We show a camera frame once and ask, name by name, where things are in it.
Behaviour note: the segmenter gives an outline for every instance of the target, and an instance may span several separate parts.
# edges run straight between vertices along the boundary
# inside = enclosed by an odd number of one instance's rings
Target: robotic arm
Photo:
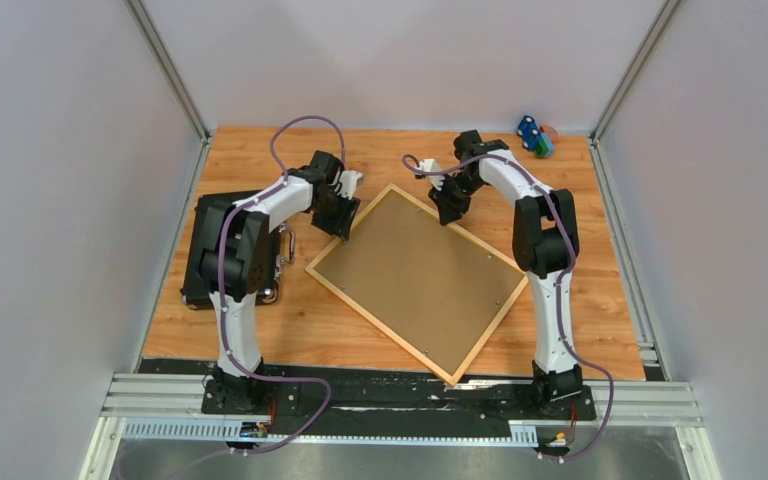
[[[564,274],[572,259],[557,223],[563,224],[578,255],[578,230],[575,204],[568,190],[553,190],[536,180],[513,156],[501,140],[484,142],[477,131],[461,133],[454,142],[455,156],[465,161],[481,155],[488,157],[466,165],[451,175],[429,175],[428,196],[437,205],[440,223],[458,220],[469,210],[470,197],[485,184],[496,187],[514,208],[513,253],[517,265],[526,272],[537,321],[537,351],[532,362],[534,386],[543,404],[581,392],[581,367],[563,344],[559,323],[572,347],[569,288],[571,273]],[[439,172],[433,159],[419,162],[422,172]],[[417,178],[424,175],[417,173]],[[552,218],[544,193],[560,218]],[[556,222],[544,229],[543,218]]]
[[[257,200],[214,202],[208,207],[201,231],[194,232],[195,252],[191,248],[187,268],[196,269],[204,282],[219,323],[223,308],[218,285],[222,225],[233,210],[250,205],[234,217],[225,238],[224,313],[229,348],[226,350],[220,339],[213,376],[218,384],[227,385],[228,390],[238,392],[242,399],[248,398],[252,405],[258,400],[252,392],[254,381],[230,361],[228,350],[248,371],[254,372],[261,366],[254,315],[256,292],[274,268],[269,255],[270,232],[296,213],[312,212],[314,226],[348,241],[360,205],[354,192],[362,179],[360,172],[345,170],[337,157],[317,151],[309,165],[290,169],[286,179],[279,179],[253,197]]]

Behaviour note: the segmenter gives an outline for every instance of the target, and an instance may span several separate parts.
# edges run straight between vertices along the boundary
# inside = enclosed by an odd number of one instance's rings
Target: wooden table
[[[274,128],[220,127],[197,195],[261,189],[274,182],[280,174],[269,154],[274,132]],[[348,165],[365,175],[356,194],[362,201],[361,209],[390,183],[436,208],[428,198],[428,181],[415,180],[400,158],[413,153],[418,158],[436,158],[444,167],[454,165],[452,141],[456,132],[347,130],[344,135]],[[584,358],[607,367],[617,379],[644,379],[586,138],[560,137],[554,156],[548,160],[538,160],[525,151],[514,135],[484,134],[483,138],[503,139],[541,181],[572,191],[581,244],[571,292],[576,349]],[[288,167],[307,164],[317,149],[339,154],[333,131],[294,128],[285,132],[277,145]],[[213,310],[190,310],[181,303],[179,293],[194,217],[190,211],[143,349],[146,357],[217,358]],[[511,207],[495,189],[485,187],[473,196],[469,213],[459,223],[511,255],[512,222]],[[257,340],[264,360],[423,370],[419,361],[304,271],[331,237],[312,227],[309,215],[296,215],[289,225],[298,235],[296,263],[284,271],[280,301],[257,308]],[[469,285],[464,285],[464,293],[468,290]],[[535,335],[531,294],[524,293],[468,371],[531,374]],[[586,367],[584,374],[600,378],[598,372]]]

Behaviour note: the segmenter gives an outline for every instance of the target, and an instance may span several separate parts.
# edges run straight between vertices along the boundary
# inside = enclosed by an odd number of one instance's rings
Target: light wood frame
[[[369,215],[369,213],[372,212],[372,210],[378,205],[378,203],[390,192],[395,192],[401,195],[402,197],[404,197],[405,199],[407,199],[408,201],[416,205],[418,208],[421,208],[422,211],[430,215],[432,218],[434,218],[434,220],[439,221],[439,216],[436,211],[428,207],[428,205],[420,202],[411,194],[407,193],[406,191],[402,190],[396,185],[390,184],[384,190],[382,190],[381,193],[379,193],[378,196],[376,196],[375,199],[372,200],[372,202],[370,202],[370,204],[367,205],[367,207],[362,212],[360,212],[360,214],[358,214],[357,218],[355,219],[352,225],[352,230],[354,230],[355,227],[357,227],[361,222],[363,222],[364,218],[366,218],[366,216]],[[476,237],[472,233],[468,232],[466,229],[464,229],[460,225],[450,223],[449,225],[446,226],[446,228],[449,228],[454,232],[460,234],[470,242],[486,250],[488,253],[498,257],[508,265],[519,270],[519,266],[517,266],[516,262],[514,262],[510,257],[503,254],[499,250],[493,248],[491,245],[481,240],[480,238]],[[334,295],[337,295],[337,297],[339,297],[341,300],[346,302],[346,304],[348,304],[351,308],[353,308],[355,311],[360,313],[370,323],[378,327],[382,332],[384,332],[384,334],[392,338],[402,348],[404,348],[411,355],[416,357],[420,362],[422,362],[426,367],[428,367],[432,372],[434,372],[435,375],[440,377],[440,379],[442,379],[444,382],[446,382],[449,385],[455,385],[463,376],[463,374],[466,373],[466,369],[469,367],[469,365],[478,355],[478,352],[481,351],[481,348],[487,342],[487,339],[490,338],[490,335],[493,333],[493,331],[496,329],[496,327],[499,325],[499,323],[508,313],[508,310],[510,310],[511,306],[513,306],[514,301],[516,301],[516,299],[522,293],[523,289],[526,287],[526,285],[528,285],[528,277],[526,277],[525,273],[523,273],[522,281],[520,281],[519,284],[517,284],[517,286],[514,288],[513,292],[511,293],[511,295],[500,306],[499,311],[496,313],[496,316],[493,317],[493,320],[490,322],[490,324],[481,334],[478,341],[473,346],[472,350],[470,350],[470,352],[464,358],[463,362],[461,362],[460,366],[457,368],[455,373],[449,374],[446,370],[444,370],[442,367],[437,365],[430,358],[425,356],[423,352],[419,351],[419,349],[414,347],[407,340],[402,338],[399,334],[397,334],[390,327],[388,327],[384,322],[376,318],[372,313],[370,313],[363,306],[358,304],[354,299],[352,299],[350,296],[344,293],[337,285],[334,285],[333,283],[331,283],[331,281],[329,281],[322,274],[316,271],[316,266],[319,265],[319,263],[324,258],[326,258],[341,243],[342,243],[341,239],[335,238],[331,243],[328,244],[328,246],[325,247],[325,249],[322,250],[322,252],[319,253],[319,255],[317,255],[307,265],[307,267],[305,267],[305,271],[309,273],[317,281],[322,283]]]

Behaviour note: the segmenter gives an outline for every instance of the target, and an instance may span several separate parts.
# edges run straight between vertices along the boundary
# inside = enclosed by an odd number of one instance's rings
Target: white wall
[[[0,1],[0,479],[77,476],[197,152],[123,1]]]
[[[723,478],[768,478],[768,2],[685,2],[604,147]]]
[[[146,0],[211,128],[590,130],[663,0]]]

